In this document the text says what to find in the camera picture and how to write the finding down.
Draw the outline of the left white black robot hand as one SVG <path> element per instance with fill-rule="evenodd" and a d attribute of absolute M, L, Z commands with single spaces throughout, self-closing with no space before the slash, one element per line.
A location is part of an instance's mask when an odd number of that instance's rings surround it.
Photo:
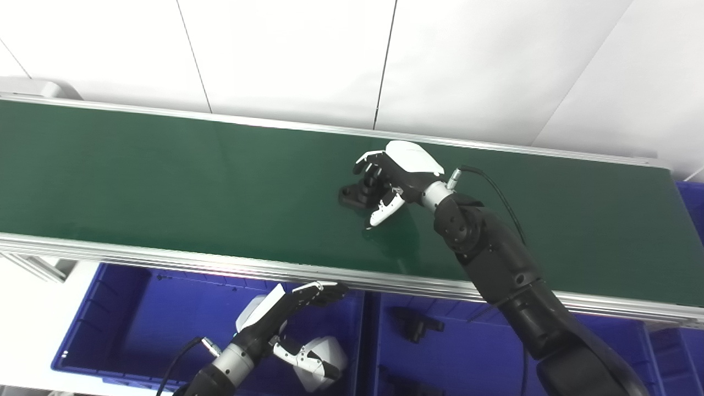
<path fill-rule="evenodd" d="M 332 281 L 314 281 L 291 291 L 277 285 L 237 328 L 232 341 L 252 361 L 274 354 L 295 369 L 336 381 L 342 375 L 342 367 L 325 361 L 310 346 L 295 348 L 280 333 L 287 321 L 301 309 L 309 305 L 325 307 L 336 303 L 347 291 L 349 288 L 344 283 Z"/>

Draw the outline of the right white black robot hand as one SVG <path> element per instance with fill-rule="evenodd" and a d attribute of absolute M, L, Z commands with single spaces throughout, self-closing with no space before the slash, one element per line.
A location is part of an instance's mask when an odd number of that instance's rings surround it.
<path fill-rule="evenodd" d="M 377 208 L 365 221 L 365 229 L 377 227 L 403 205 L 423 204 L 435 187 L 446 187 L 445 174 L 422 146 L 402 140 L 390 141 L 384 150 L 367 151 L 354 164 L 353 173 L 363 175 L 362 187 L 378 198 Z"/>

